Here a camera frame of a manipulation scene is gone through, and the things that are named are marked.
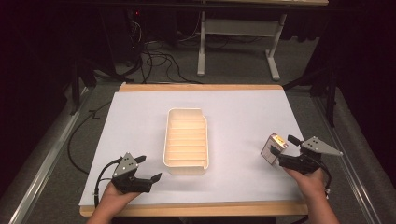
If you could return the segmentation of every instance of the black cable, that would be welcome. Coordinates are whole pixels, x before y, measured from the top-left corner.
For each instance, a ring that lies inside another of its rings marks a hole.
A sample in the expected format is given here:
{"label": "black cable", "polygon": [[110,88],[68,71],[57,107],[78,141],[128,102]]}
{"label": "black cable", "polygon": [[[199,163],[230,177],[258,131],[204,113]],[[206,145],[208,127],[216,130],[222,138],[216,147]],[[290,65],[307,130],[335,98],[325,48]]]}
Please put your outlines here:
{"label": "black cable", "polygon": [[97,179],[97,181],[96,181],[95,190],[94,190],[94,192],[93,192],[93,200],[94,200],[94,202],[95,202],[95,207],[97,207],[98,204],[99,204],[99,183],[102,181],[102,175],[103,175],[103,173],[105,172],[105,170],[106,170],[109,166],[111,166],[111,165],[113,165],[113,164],[116,164],[116,163],[120,163],[121,161],[122,161],[122,157],[120,157],[119,159],[116,159],[116,160],[110,162],[108,165],[105,166],[105,168],[103,168],[102,172],[99,174],[98,179]]}
{"label": "black cable", "polygon": [[104,105],[101,105],[99,108],[95,109],[95,110],[90,110],[91,114],[85,118],[78,126],[77,128],[71,133],[69,141],[67,142],[67,156],[70,160],[70,162],[73,164],[74,167],[76,167],[79,171],[81,171],[83,174],[88,175],[89,172],[85,171],[84,169],[80,168],[74,161],[70,152],[70,146],[71,146],[71,142],[72,139],[74,137],[74,135],[76,134],[76,132],[78,131],[78,129],[89,119],[89,118],[93,118],[96,114],[96,112],[98,112],[100,109],[102,109],[103,107],[105,107],[106,105],[109,105],[111,103],[111,101],[105,103]]}
{"label": "black cable", "polygon": [[326,164],[323,163],[323,161],[319,162],[313,158],[307,157],[309,160],[311,160],[312,162],[316,163],[327,175],[328,179],[326,182],[326,186],[324,187],[325,189],[325,193],[326,193],[326,197],[329,195],[330,192],[330,184],[332,183],[332,175],[330,174],[329,169],[327,168]]}
{"label": "black cable", "polygon": [[[166,72],[165,72],[165,73],[166,73],[166,75],[168,76],[168,78],[169,78],[171,81],[174,81],[174,82],[177,82],[177,83],[195,83],[195,84],[203,84],[202,82],[199,82],[199,81],[189,80],[189,79],[184,78],[184,77],[180,74],[180,67],[178,66],[178,64],[177,64],[177,62],[176,62],[176,60],[175,60],[175,58],[174,58],[171,54],[166,54],[166,53],[162,53],[162,52],[159,52],[159,51],[154,51],[154,53],[150,53],[149,51],[148,51],[148,52],[143,52],[143,53],[144,53],[144,54],[147,54],[147,55],[149,56],[149,58],[148,58],[147,61],[146,61],[146,63],[147,63],[149,66],[160,66],[160,65],[165,64],[166,62],[169,62],[170,64],[169,64],[168,67],[166,68]],[[152,59],[153,59],[153,58],[162,58],[162,59],[163,59],[163,62],[154,65],[154,64],[152,63]],[[172,78],[169,76],[169,73],[168,73],[168,72],[169,72],[169,69],[171,68],[171,66],[172,66],[173,64],[177,67],[177,75],[178,75],[181,79],[183,79],[182,81],[174,80],[174,79],[172,79]]]}
{"label": "black cable", "polygon": [[298,219],[297,221],[291,222],[291,224],[301,224],[305,223],[308,220],[308,215],[302,217],[301,219]]}
{"label": "black cable", "polygon": [[201,42],[201,40],[198,39],[197,37],[199,37],[199,36],[196,35],[196,36],[193,36],[193,37],[191,37],[189,39],[178,40],[179,41],[178,43],[180,45],[186,46],[186,47],[195,47],[195,46],[198,46],[200,44],[200,42]]}
{"label": "black cable", "polygon": [[223,40],[225,40],[225,43],[223,43],[221,46],[219,46],[219,47],[210,47],[206,42],[205,42],[205,47],[206,48],[208,48],[208,49],[222,49],[222,48],[224,48],[228,43],[229,43],[229,41],[230,41],[230,38],[228,37],[228,36],[225,36],[225,35],[210,35],[209,36],[212,40],[214,40],[214,39],[216,39],[216,37],[220,40],[220,41],[223,41]]}
{"label": "black cable", "polygon": [[[153,43],[160,43],[161,45],[159,47],[156,47],[155,49],[149,49],[149,44],[153,44]],[[163,44],[164,44],[163,41],[150,41],[150,42],[146,43],[146,50],[147,51],[159,50],[159,49],[163,48]]]}
{"label": "black cable", "polygon": [[254,36],[254,37],[251,37],[252,38],[251,40],[245,41],[245,40],[241,40],[241,39],[237,39],[237,38],[233,38],[233,37],[239,37],[239,36],[234,35],[234,36],[230,36],[229,38],[233,42],[242,43],[242,44],[251,44],[251,43],[257,42],[259,40],[262,40],[264,38],[263,36]]}
{"label": "black cable", "polygon": [[151,75],[151,70],[152,70],[152,57],[151,57],[151,54],[149,53],[148,45],[145,45],[145,49],[147,51],[148,61],[150,61],[150,64],[149,64],[148,75],[146,77],[145,77],[145,74],[143,73],[143,66],[141,68],[142,76],[143,76],[142,84],[147,84],[147,81],[149,79],[149,76]]}
{"label": "black cable", "polygon": [[201,12],[198,12],[197,23],[196,23],[195,29],[192,31],[191,35],[189,37],[187,37],[187,38],[179,39],[177,41],[177,43],[182,43],[183,44],[184,41],[192,40],[195,37],[200,36],[200,35],[196,34],[196,32],[198,31],[198,28],[199,28],[200,21],[201,21]]}

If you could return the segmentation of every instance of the gray floor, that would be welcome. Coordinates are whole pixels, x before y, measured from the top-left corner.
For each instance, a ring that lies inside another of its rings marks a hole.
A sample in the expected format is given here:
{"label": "gray floor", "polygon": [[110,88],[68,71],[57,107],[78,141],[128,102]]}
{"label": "gray floor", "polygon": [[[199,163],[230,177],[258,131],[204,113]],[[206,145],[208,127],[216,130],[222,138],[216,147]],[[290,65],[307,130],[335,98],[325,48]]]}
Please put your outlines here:
{"label": "gray floor", "polygon": [[[299,77],[317,44],[317,41],[299,43],[296,39],[280,41],[276,52],[276,64],[281,75],[279,82],[270,78],[268,64],[264,59],[264,47],[269,39],[253,41],[247,37],[233,37],[238,41],[224,42],[210,40],[206,50],[206,70],[204,77],[196,76],[198,46],[189,41],[179,44],[177,49],[153,43],[148,46],[152,55],[156,51],[169,53],[175,58],[180,74],[189,80],[207,84],[286,84]],[[149,72],[144,55],[144,74]],[[177,67],[173,63],[166,72],[169,61],[155,57],[148,82],[169,82],[177,77]],[[118,64],[121,73],[127,68]],[[132,75],[136,83],[142,81],[141,72]],[[20,174],[0,201],[0,223],[11,220],[18,207],[23,207],[26,191],[32,180],[57,148],[59,157],[53,157],[54,165],[49,168],[50,176],[37,189],[39,197],[32,200],[26,211],[25,223],[84,223],[85,217],[79,214],[78,202],[87,176],[75,169],[67,158],[67,143],[62,141],[68,136],[68,128],[77,127],[88,115],[88,110],[96,109],[111,100],[112,94],[120,83],[98,78],[99,84],[83,94],[86,100],[76,116],[70,116],[71,101],[64,112],[54,122],[29,160],[21,168]],[[359,125],[350,115],[347,104],[340,91],[337,91],[337,105],[334,110],[335,128],[329,127],[323,118],[323,99],[312,98],[307,92],[309,87],[298,87],[287,91],[290,106],[300,125],[304,138],[318,136],[334,147],[342,149],[346,155],[342,159],[324,157],[323,160],[332,172],[332,194],[330,202],[342,223],[396,223],[393,211],[396,205],[395,190],[375,159],[367,142],[361,134]],[[100,119],[89,119],[74,135],[70,148],[75,162],[89,170],[103,125],[106,121],[108,106],[97,113]],[[291,223],[299,217],[277,217],[277,223]]]}

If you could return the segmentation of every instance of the cream plastic tray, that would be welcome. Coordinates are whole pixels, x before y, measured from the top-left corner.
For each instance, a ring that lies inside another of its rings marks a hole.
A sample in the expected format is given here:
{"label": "cream plastic tray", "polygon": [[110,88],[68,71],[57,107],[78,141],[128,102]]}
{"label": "cream plastic tray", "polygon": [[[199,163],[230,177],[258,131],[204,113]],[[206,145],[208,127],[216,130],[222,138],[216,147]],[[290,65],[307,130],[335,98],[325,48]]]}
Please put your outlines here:
{"label": "cream plastic tray", "polygon": [[168,114],[163,163],[172,175],[202,175],[209,165],[206,118],[201,109],[175,108]]}

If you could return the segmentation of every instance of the wire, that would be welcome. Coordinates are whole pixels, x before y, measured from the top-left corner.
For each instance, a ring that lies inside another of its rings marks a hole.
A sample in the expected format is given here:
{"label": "wire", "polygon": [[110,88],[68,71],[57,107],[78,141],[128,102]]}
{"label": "wire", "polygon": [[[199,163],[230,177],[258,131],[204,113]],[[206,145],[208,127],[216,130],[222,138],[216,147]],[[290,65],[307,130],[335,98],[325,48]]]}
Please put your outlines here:
{"label": "wire", "polygon": [[186,47],[198,46],[200,44],[201,40],[197,37],[199,37],[199,35],[189,37],[188,39],[179,40],[179,44],[182,46],[186,46]]}
{"label": "wire", "polygon": [[[152,57],[151,57],[151,54],[149,53],[148,45],[145,45],[145,49],[146,49],[146,51],[147,51],[147,55],[148,55],[148,59],[150,60],[150,64],[152,64]],[[143,76],[142,84],[147,84],[147,81],[148,81],[148,79],[149,79],[149,76],[151,75],[152,65],[149,67],[148,75],[147,75],[146,77],[145,77],[145,74],[144,74],[144,72],[143,72],[143,66],[141,67],[140,70],[141,70],[142,76]]]}
{"label": "wire", "polygon": [[307,157],[307,158],[309,160],[311,160],[312,162],[316,163],[326,173],[328,179],[326,182],[326,186],[324,187],[324,190],[325,190],[326,197],[327,197],[330,192],[330,184],[332,183],[332,175],[330,174],[329,169],[327,168],[326,164],[323,163],[323,161],[317,161],[310,157]]}
{"label": "wire", "polygon": [[[90,63],[90,64],[95,64],[95,63],[91,62],[90,60],[85,60],[84,62]],[[101,67],[101,68],[99,68],[97,70],[102,71],[103,73],[106,74],[106,76],[102,76],[102,75],[100,75],[100,74],[98,74],[96,72],[94,72],[93,74],[96,77],[99,77],[101,79],[107,79],[107,80],[116,79],[116,80],[119,80],[119,81],[133,82],[134,80],[127,78],[127,76],[129,76],[129,75],[133,74],[134,72],[136,72],[140,68],[140,66],[142,66],[141,62],[142,62],[141,61],[141,56],[139,55],[137,60],[136,60],[136,63],[134,64],[134,67],[129,69],[128,71],[122,73],[122,74],[111,72],[109,70],[106,70],[104,67]]]}
{"label": "wire", "polygon": [[297,221],[291,222],[291,224],[301,224],[305,223],[308,220],[308,215],[303,216],[302,218],[298,219]]}
{"label": "wire", "polygon": [[228,36],[225,36],[225,35],[209,35],[208,37],[211,37],[211,39],[212,40],[215,40],[216,41],[216,37],[218,37],[218,42],[219,41],[223,41],[223,40],[225,40],[225,43],[223,43],[222,45],[220,45],[219,47],[210,47],[206,42],[205,42],[205,46],[208,48],[208,49],[222,49],[222,48],[224,48],[225,46],[227,46],[227,44],[229,43],[229,41],[230,41],[230,38],[228,37]]}
{"label": "wire", "polygon": [[242,39],[238,39],[236,37],[240,37],[240,36],[233,35],[233,36],[230,36],[229,38],[233,42],[243,43],[243,44],[251,44],[251,43],[254,43],[254,42],[257,42],[257,41],[263,39],[263,36],[253,36],[253,37],[251,37],[252,38],[251,40],[242,40]]}
{"label": "wire", "polygon": [[198,36],[198,35],[196,34],[196,32],[197,32],[197,30],[198,30],[199,22],[200,22],[200,21],[201,21],[201,12],[198,13],[198,20],[197,20],[197,23],[196,23],[196,25],[195,25],[195,29],[194,29],[194,31],[192,31],[191,35],[190,35],[189,37],[187,37],[187,38],[180,39],[180,40],[178,40],[177,42],[182,43],[182,42],[184,42],[184,41],[194,39],[196,36]]}
{"label": "wire", "polygon": [[103,173],[105,172],[105,170],[108,167],[110,167],[113,164],[120,163],[121,161],[122,161],[122,157],[120,157],[119,159],[116,159],[114,161],[111,161],[108,165],[105,166],[105,168],[103,168],[102,172],[99,174],[98,179],[96,181],[95,190],[93,192],[93,200],[95,202],[95,207],[97,207],[99,204],[99,183],[103,180],[102,179]]}
{"label": "wire", "polygon": [[136,21],[130,21],[130,22],[134,24],[134,30],[132,30],[132,27],[131,27],[132,36],[135,35],[137,28],[139,28],[139,39],[137,40],[137,42],[139,43],[142,40],[142,27]]}
{"label": "wire", "polygon": [[[149,45],[150,44],[156,44],[156,43],[160,43],[160,46],[155,48],[155,49],[149,49]],[[165,43],[164,41],[156,41],[156,40],[149,41],[149,42],[146,43],[146,50],[147,51],[149,51],[149,50],[155,51],[155,50],[161,49],[161,48],[163,48],[164,43]]]}
{"label": "wire", "polygon": [[[165,74],[168,76],[168,78],[169,78],[171,81],[176,82],[176,83],[196,83],[196,84],[203,84],[202,82],[195,81],[195,80],[189,80],[189,79],[186,79],[185,77],[183,77],[183,76],[180,74],[180,67],[178,66],[178,64],[177,64],[177,62],[176,62],[176,60],[175,60],[175,58],[174,58],[171,54],[162,53],[162,52],[159,52],[159,51],[157,51],[157,50],[155,50],[155,51],[153,51],[153,52],[149,52],[148,48],[146,48],[146,49],[147,49],[147,52],[143,51],[143,53],[148,55],[148,59],[146,60],[146,64],[148,64],[150,67],[153,67],[153,66],[160,66],[160,65],[164,65],[164,64],[166,64],[166,63],[169,63],[169,65],[168,65],[167,68],[166,68]],[[163,61],[161,61],[160,63],[154,65],[154,64],[153,64],[153,59],[155,59],[155,58],[163,59]],[[178,75],[178,77],[180,77],[182,80],[175,80],[175,79],[173,79],[173,78],[170,77],[170,75],[169,75],[169,70],[170,70],[170,68],[172,67],[173,64],[174,64],[174,65],[176,66],[176,68],[177,68],[177,75]]]}
{"label": "wire", "polygon": [[105,107],[106,105],[109,105],[111,103],[111,101],[105,103],[104,105],[101,105],[99,108],[95,109],[95,110],[90,110],[91,114],[89,116],[87,116],[87,118],[85,118],[78,126],[77,128],[72,132],[72,134],[70,135],[70,138],[67,142],[67,156],[70,160],[70,162],[73,164],[74,167],[76,167],[76,169],[78,169],[79,171],[81,171],[83,174],[88,175],[89,172],[85,171],[84,169],[80,168],[74,161],[71,155],[71,150],[70,150],[70,146],[73,140],[74,135],[76,134],[76,132],[78,131],[78,129],[89,119],[89,118],[93,118],[96,113],[101,110],[103,107]]}

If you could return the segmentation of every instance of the white table surface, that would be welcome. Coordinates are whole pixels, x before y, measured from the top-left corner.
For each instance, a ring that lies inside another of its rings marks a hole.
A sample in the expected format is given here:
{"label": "white table surface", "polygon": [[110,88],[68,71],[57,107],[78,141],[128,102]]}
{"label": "white table surface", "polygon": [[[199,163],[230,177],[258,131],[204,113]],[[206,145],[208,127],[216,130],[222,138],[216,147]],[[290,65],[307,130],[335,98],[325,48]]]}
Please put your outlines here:
{"label": "white table surface", "polygon": [[[167,114],[171,108],[201,108],[207,119],[209,167],[204,175],[170,175],[163,164]],[[261,151],[268,136],[303,140],[283,90],[116,92],[79,205],[93,205],[102,169],[130,152],[146,155],[135,176],[163,173],[150,193],[132,204],[301,201],[294,180]],[[289,155],[299,155],[293,144]],[[111,177],[116,165],[103,178]],[[108,181],[102,181],[100,194]]]}

